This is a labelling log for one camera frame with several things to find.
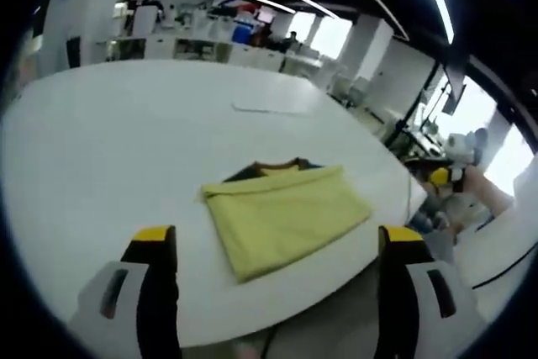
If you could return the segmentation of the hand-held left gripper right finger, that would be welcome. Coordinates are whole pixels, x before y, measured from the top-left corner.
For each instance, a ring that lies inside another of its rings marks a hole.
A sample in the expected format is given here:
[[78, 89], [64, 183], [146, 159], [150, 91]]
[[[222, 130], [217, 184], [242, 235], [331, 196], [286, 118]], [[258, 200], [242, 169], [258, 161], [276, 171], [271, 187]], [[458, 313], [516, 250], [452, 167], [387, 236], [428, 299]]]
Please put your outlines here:
[[378, 228], [379, 358], [458, 358], [483, 332], [472, 290], [407, 227]]

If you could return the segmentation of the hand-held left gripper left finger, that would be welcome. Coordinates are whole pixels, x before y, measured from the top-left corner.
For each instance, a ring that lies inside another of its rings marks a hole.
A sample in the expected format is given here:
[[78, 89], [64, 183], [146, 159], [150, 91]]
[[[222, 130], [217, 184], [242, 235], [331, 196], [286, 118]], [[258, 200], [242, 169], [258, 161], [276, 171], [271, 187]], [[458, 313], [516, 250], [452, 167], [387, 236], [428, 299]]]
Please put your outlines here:
[[173, 225], [138, 231], [78, 295], [69, 331], [94, 358], [180, 358]]

